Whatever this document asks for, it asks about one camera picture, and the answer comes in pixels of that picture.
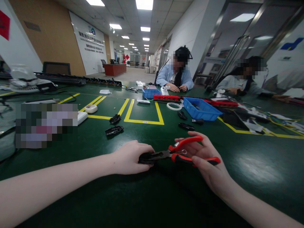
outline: floor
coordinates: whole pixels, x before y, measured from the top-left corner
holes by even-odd
[[[127,72],[115,77],[117,81],[141,81],[145,83],[152,82],[154,83],[155,74],[148,74],[144,72],[143,68],[134,68],[127,67]],[[100,79],[109,79],[111,76],[106,76],[104,73],[96,73],[88,75],[89,78],[100,78]]]

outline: light blue shirt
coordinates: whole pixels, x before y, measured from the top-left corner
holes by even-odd
[[[167,83],[169,83],[173,74],[173,64],[165,65],[157,76],[156,84],[165,86]],[[186,85],[188,90],[192,89],[194,85],[190,71],[187,68],[181,74],[181,86],[182,85]]]

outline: white tape roll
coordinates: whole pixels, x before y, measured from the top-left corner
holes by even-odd
[[[97,106],[94,105],[94,104],[90,104],[90,105],[88,105],[88,106],[85,107],[85,111],[87,113],[94,113],[94,112],[97,111]]]
[[[170,107],[170,105],[176,105],[178,108],[172,108],[172,107]],[[179,104],[176,104],[176,103],[172,103],[172,102],[167,103],[167,107],[168,107],[169,109],[171,109],[171,110],[174,110],[174,111],[179,111],[179,110],[182,109],[182,106],[180,106]]]

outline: ceiling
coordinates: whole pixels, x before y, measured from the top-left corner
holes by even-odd
[[[122,45],[132,51],[129,43],[133,43],[138,52],[144,52],[144,44],[148,44],[149,53],[154,53],[193,0],[154,0],[153,10],[138,10],[135,0],[102,0],[105,6],[91,6],[86,0],[56,1],[108,34],[114,48],[122,49]],[[113,34],[109,24],[119,24],[122,29],[115,29]],[[150,27],[151,31],[142,32],[140,27]]]

